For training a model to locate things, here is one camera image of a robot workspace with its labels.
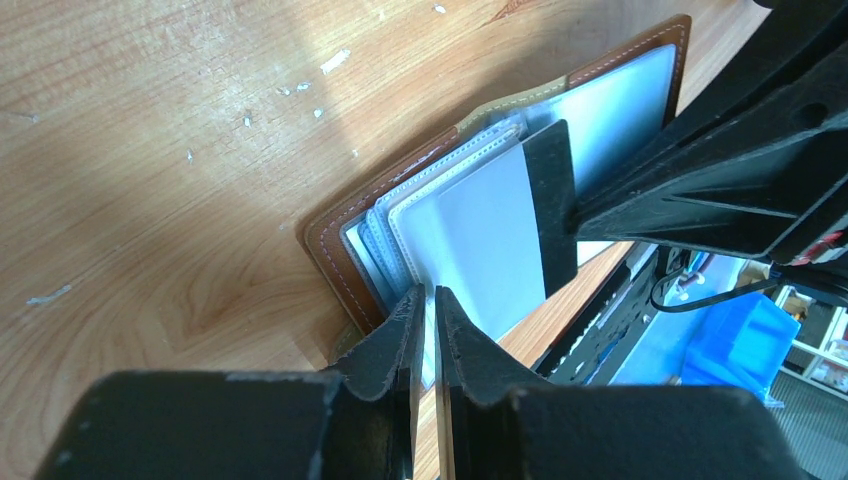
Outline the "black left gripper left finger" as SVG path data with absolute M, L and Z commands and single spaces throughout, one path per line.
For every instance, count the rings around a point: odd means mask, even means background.
M 320 371 L 126 370 L 92 384 L 39 479 L 409 479 L 425 289 Z

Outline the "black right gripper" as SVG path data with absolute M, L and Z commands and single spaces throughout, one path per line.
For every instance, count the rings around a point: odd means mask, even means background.
M 581 240 L 633 240 L 847 281 L 847 5 L 783 1 L 682 114 L 723 113 L 585 207 Z

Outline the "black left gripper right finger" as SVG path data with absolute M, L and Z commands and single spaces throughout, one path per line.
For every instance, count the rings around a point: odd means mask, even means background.
M 803 479 L 773 416 L 722 386 L 561 386 L 435 291 L 445 479 Z

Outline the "brown leather card holder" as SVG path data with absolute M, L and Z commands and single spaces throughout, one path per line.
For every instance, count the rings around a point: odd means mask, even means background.
M 564 120 L 576 202 L 586 198 L 674 118 L 691 24 L 672 16 L 557 79 L 477 107 L 308 222 L 305 250 L 363 331 L 379 326 L 410 287 L 425 287 L 425 387 L 436 374 L 435 290 L 453 270 L 438 194 Z M 577 266 L 606 248 L 577 241 Z

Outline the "grey card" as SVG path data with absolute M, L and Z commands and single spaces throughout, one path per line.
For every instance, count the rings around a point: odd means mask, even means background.
M 439 280 L 501 339 L 546 298 L 535 209 L 520 145 L 438 194 L 453 270 Z

